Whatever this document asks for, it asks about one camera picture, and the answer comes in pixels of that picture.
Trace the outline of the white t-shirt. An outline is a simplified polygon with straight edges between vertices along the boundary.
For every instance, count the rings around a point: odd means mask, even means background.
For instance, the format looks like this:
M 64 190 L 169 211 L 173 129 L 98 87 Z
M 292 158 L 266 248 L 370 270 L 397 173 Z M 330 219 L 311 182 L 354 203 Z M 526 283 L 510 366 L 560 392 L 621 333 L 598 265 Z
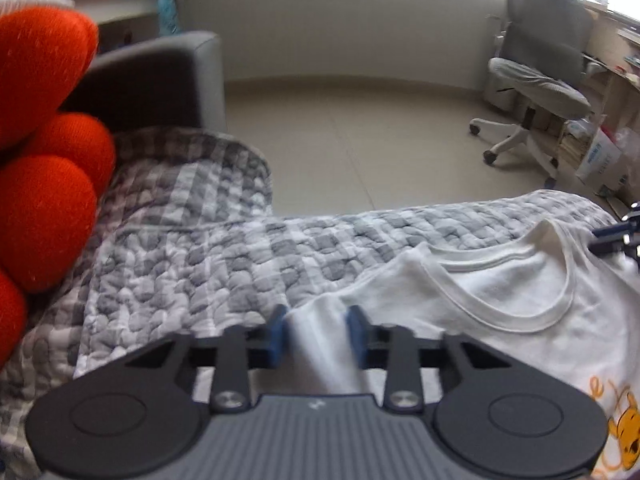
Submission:
M 294 307 L 292 347 L 277 370 L 250 374 L 254 394 L 372 393 L 384 374 L 360 370 L 346 313 L 436 339 L 464 333 L 568 382 L 596 400 L 608 440 L 594 474 L 639 471 L 639 270 L 624 255 L 600 259 L 591 233 L 558 220 L 518 240 L 474 250 L 420 244 L 352 284 Z

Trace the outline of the white paper bag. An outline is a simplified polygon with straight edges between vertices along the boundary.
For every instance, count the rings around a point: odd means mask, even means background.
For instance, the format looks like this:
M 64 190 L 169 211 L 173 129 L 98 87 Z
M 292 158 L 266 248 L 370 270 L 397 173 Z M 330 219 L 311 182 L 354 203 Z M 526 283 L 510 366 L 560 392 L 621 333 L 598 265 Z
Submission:
M 599 129 L 576 170 L 576 178 L 601 197 L 614 196 L 628 182 L 623 152 Z

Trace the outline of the grey checked quilt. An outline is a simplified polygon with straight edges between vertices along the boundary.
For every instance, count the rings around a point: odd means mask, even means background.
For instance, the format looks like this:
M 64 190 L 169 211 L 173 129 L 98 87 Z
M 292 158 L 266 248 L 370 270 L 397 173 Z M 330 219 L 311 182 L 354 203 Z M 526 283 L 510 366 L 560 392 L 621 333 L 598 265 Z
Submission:
M 535 191 L 488 202 L 279 218 L 271 174 L 226 134 L 145 128 L 115 139 L 114 179 L 63 284 L 32 300 L 32 320 L 1 373 L 1 474 L 39 474 L 25 434 L 35 400 L 176 330 L 212 336 L 342 289 L 421 243 L 503 244 L 553 218 L 600 228 L 588 198 Z

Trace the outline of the grey office chair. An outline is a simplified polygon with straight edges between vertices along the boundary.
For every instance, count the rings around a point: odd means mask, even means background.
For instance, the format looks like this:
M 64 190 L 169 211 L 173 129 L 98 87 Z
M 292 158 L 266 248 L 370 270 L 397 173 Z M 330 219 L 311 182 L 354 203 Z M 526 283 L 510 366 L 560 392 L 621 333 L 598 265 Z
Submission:
M 547 174 L 544 187 L 555 188 L 559 162 L 532 137 L 532 127 L 538 110 L 563 120 L 584 119 L 591 113 L 579 85 L 585 76 L 592 26 L 593 17 L 578 0 L 506 0 L 506 29 L 497 55 L 488 62 L 488 72 L 503 88 L 524 96 L 527 107 L 518 124 L 470 121 L 473 136 L 485 130 L 506 134 L 484 151 L 486 165 L 523 144 Z

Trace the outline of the orange knotted cushion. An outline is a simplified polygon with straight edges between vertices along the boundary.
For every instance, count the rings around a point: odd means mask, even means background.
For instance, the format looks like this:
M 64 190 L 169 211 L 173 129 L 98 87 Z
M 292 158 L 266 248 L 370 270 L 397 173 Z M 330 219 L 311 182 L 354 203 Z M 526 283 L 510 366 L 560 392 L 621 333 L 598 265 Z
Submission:
M 64 112 L 96 55 L 96 24 L 73 9 L 1 12 L 1 359 L 26 332 L 28 298 L 72 270 L 115 168 L 110 130 Z

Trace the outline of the white desk with shelves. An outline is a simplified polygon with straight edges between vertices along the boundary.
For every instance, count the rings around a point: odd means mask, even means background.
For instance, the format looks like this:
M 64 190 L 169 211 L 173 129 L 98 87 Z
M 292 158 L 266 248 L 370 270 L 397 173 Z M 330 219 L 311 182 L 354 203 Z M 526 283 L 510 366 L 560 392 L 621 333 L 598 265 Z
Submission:
M 177 0 L 74 0 L 99 27 L 99 52 L 180 34 Z

